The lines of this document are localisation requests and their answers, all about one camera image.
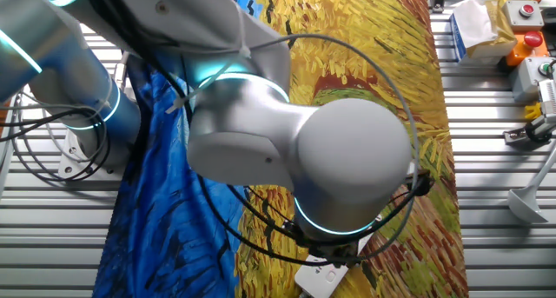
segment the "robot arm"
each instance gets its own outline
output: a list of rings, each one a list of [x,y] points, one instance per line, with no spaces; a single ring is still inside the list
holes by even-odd
[[[87,46],[79,23],[48,0],[0,0],[0,15],[8,15],[0,17],[0,101],[28,83],[41,102],[97,109],[113,147],[105,164],[125,163],[139,129],[139,109],[121,95]],[[66,116],[62,122],[77,135],[85,155],[96,151],[87,118]]]
[[[357,99],[320,108],[289,103],[285,43],[257,49],[250,58],[222,55],[242,42],[251,48],[279,36],[238,13],[232,0],[120,1],[141,26],[137,38],[164,58],[167,71],[179,71],[185,61],[193,88],[234,60],[195,97],[188,149],[193,170],[218,182],[290,189],[296,222],[315,239],[353,235],[370,226],[404,181],[411,160],[407,131],[395,115]],[[129,48],[89,0],[65,3],[60,7],[79,21]],[[21,62],[14,56],[10,60]],[[19,83],[36,75],[30,70]]]

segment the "yellow wheat field painting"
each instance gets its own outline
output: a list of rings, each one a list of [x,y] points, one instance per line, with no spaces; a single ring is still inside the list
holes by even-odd
[[[261,6],[258,17],[283,35],[321,33],[370,55],[392,77],[414,113],[420,162],[436,180],[433,190],[417,199],[399,240],[385,253],[352,268],[334,297],[468,297],[453,153],[427,0],[255,0],[255,4]],[[318,40],[297,40],[290,46],[292,103],[322,105],[357,97],[379,103],[407,120],[385,80],[357,55]],[[285,189],[255,190],[286,216],[294,215],[293,197]],[[262,211],[260,200],[252,198],[251,203]],[[281,225],[282,219],[272,210],[269,213]],[[363,253],[384,243],[401,217],[375,234]],[[238,229],[266,248],[265,228],[244,212]],[[306,249],[287,237],[273,233],[270,239],[279,254],[307,256]],[[241,245],[235,256],[235,275],[239,276],[235,296],[297,297],[301,293],[294,281],[298,268]]]

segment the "red button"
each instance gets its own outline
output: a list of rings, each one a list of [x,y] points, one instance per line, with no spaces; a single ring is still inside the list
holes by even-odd
[[[539,32],[527,32],[523,37],[523,42],[525,43],[525,45],[532,48],[539,47],[540,45],[542,45],[543,42],[542,35]]]
[[[532,7],[532,5],[523,6],[523,10],[527,13],[533,13],[535,11],[535,9]]]
[[[529,18],[535,12],[535,8],[532,5],[524,5],[520,8],[520,15],[525,18]]]

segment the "control box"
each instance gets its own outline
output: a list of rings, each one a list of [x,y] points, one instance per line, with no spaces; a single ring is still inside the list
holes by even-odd
[[[502,7],[514,32],[539,31],[545,25],[539,3],[529,0],[509,0]]]
[[[515,102],[533,103],[539,100],[539,83],[548,80],[548,65],[553,60],[551,57],[529,57],[510,74]]]
[[[515,33],[518,43],[506,56],[508,67],[517,67],[528,57],[549,57],[545,38],[541,32]]]

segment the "white paper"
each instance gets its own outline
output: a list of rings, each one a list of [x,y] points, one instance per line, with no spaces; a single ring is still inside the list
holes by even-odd
[[[484,0],[464,1],[453,10],[453,16],[466,48],[494,41],[498,36],[498,32],[493,30]]]

